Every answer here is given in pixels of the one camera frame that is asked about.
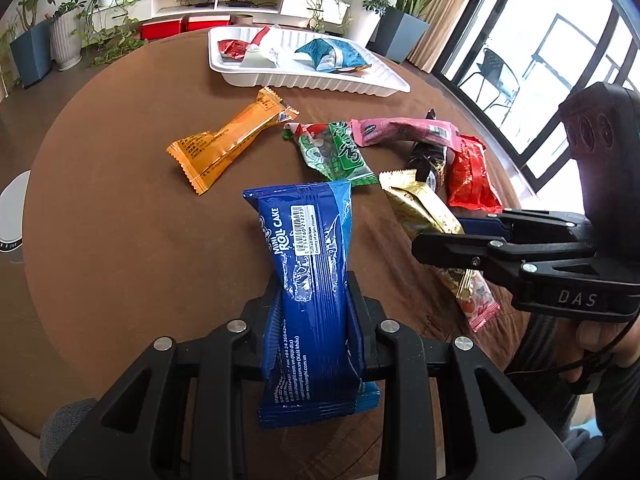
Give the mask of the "person's right forearm sleeve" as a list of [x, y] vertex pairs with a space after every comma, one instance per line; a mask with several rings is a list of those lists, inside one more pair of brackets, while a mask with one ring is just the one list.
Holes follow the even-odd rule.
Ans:
[[620, 367], [614, 362], [611, 349], [632, 325], [624, 323], [626, 328], [602, 349], [610, 360], [593, 393], [601, 434], [593, 437], [584, 428], [573, 429], [570, 420], [577, 408], [578, 396], [586, 392], [580, 382], [586, 374], [581, 367], [570, 370], [568, 366], [582, 362], [590, 352], [577, 348], [576, 330], [580, 323], [533, 314], [518, 350], [506, 367], [506, 376], [562, 441], [574, 458], [577, 471], [584, 472], [601, 452], [618, 440], [627, 420], [639, 411], [639, 360], [630, 367]]

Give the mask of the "person's right hand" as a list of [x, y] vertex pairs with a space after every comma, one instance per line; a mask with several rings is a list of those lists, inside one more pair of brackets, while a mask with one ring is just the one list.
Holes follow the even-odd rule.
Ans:
[[[624, 323], [581, 322], [576, 330], [577, 348], [582, 351], [597, 352], [610, 344], [624, 329]], [[634, 324], [625, 336], [611, 349], [614, 362], [620, 367], [630, 367], [639, 359], [640, 335], [639, 321]]]

